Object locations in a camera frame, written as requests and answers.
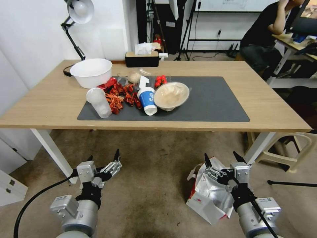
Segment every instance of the tissue box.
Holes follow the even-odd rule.
[[[125,54],[125,64],[128,68],[132,67],[158,67],[159,53],[152,51],[148,55],[136,55],[134,52],[127,52]]]
[[[225,168],[215,157],[211,158],[210,162],[217,169]],[[197,175],[194,174],[196,167],[189,174],[187,180],[196,178],[196,181],[186,204],[209,224],[215,225],[221,218],[230,218],[233,211],[233,198],[225,190],[224,185],[217,183],[204,173],[205,168],[203,164]]]

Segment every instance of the tissue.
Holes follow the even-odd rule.
[[[135,55],[148,55],[152,52],[152,44],[151,43],[142,43],[134,46],[134,54]]]

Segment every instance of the whiteboard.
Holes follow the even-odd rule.
[[[200,12],[262,12],[278,0],[197,0]]]

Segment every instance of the white lamp shade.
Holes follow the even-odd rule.
[[[92,19],[94,7],[91,0],[68,0],[67,10],[71,19],[79,24],[85,24]]]

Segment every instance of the black tissue box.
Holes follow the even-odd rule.
[[[125,54],[125,64],[128,68],[158,67],[159,53],[152,51],[148,55],[135,55],[134,52],[127,52]]]

